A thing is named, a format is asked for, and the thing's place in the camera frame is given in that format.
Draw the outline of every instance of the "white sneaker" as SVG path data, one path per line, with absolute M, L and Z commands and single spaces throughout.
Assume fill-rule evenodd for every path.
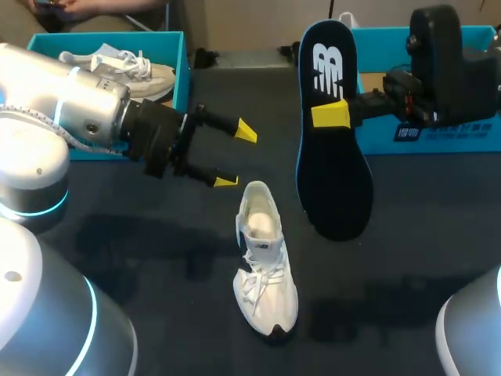
M 103 45 L 101 45 L 101 47 L 99 47 L 99 49 L 91 55 L 74 55 L 71 52 L 62 51 L 59 55 L 59 61 L 90 71 L 92 57 L 94 55 L 103 55 L 118 58 L 119 53 L 120 50 L 115 49 L 114 47 L 106 43 L 103 43 Z
M 258 333 L 279 339 L 297 319 L 297 290 L 290 273 L 280 215 L 269 188 L 252 182 L 236 216 L 236 239 L 243 252 L 233 280 L 236 300 Z
M 130 51 L 119 51 L 107 44 L 103 44 L 92 55 L 62 52 L 59 60 L 127 85 L 131 89 L 131 98 L 139 102 L 163 98 L 175 85 L 173 68 L 151 63 L 142 57 L 142 52 L 136 56 Z

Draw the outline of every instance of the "insole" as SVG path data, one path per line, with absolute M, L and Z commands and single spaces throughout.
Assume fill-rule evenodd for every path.
M 326 20 L 306 31 L 299 50 L 299 79 L 297 193 L 318 233 L 335 241 L 350 240 L 369 221 L 373 181 L 347 120 L 348 105 L 340 102 L 353 99 L 357 89 L 355 40 L 345 25 Z
M 275 239 L 275 228 L 272 217 L 265 213 L 253 213 L 247 219 L 250 236 L 255 239 Z

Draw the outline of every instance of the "blue shoe box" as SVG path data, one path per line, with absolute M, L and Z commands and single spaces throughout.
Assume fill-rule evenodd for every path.
M 119 32 L 119 33 L 74 33 L 36 34 L 27 49 L 57 59 L 62 51 L 76 55 L 90 55 L 103 43 L 116 49 L 128 50 L 138 55 L 139 51 L 152 63 L 164 64 L 176 69 L 172 106 L 181 112 L 188 110 L 190 71 L 186 44 L 182 32 Z M 71 150 L 73 161 L 108 161 L 125 158 Z
M 463 47 L 487 49 L 496 32 L 490 26 L 462 27 Z M 405 50 L 408 27 L 353 29 L 358 53 L 359 73 L 384 73 L 393 67 L 410 64 Z M 359 80 L 359 91 L 363 88 Z M 425 154 L 501 151 L 501 117 L 475 121 L 438 130 L 424 129 L 412 142 L 395 142 L 400 121 L 392 116 L 376 117 L 356 129 L 364 154 Z

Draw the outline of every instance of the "dark gray table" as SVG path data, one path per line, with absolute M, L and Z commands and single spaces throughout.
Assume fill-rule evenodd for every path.
M 501 157 L 370 157 L 370 225 L 337 244 L 315 234 L 296 196 L 296 73 L 198 72 L 193 91 L 259 134 L 257 146 L 210 129 L 195 139 L 193 161 L 239 172 L 239 187 L 158 181 L 128 162 L 75 162 L 67 218 L 42 236 L 124 305 L 139 376 L 443 375 L 434 344 L 441 304 L 501 260 Z M 281 347 L 253 335 L 232 292 L 235 215 L 255 179 L 276 199 L 299 292 L 297 333 Z M 122 273 L 106 269 L 109 255 Z M 408 276 L 430 280 L 410 288 Z

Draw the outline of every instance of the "robotic arm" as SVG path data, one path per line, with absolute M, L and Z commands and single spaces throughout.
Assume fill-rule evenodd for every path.
M 0 216 L 35 233 L 63 213 L 67 145 L 143 161 L 144 172 L 157 178 L 170 165 L 175 175 L 228 186 L 238 183 L 236 175 L 188 162 L 196 129 L 207 125 L 258 139 L 241 118 L 212 114 L 203 105 L 182 114 L 146 99 L 137 103 L 125 85 L 8 44 L 0 44 L 0 92 Z M 116 145 L 125 148 L 112 150 Z
M 501 109 L 501 51 L 465 56 L 461 24 L 450 5 L 413 12 L 406 42 L 410 70 L 396 67 L 374 89 L 348 99 L 351 125 L 393 114 L 417 128 L 440 128 L 492 118 Z

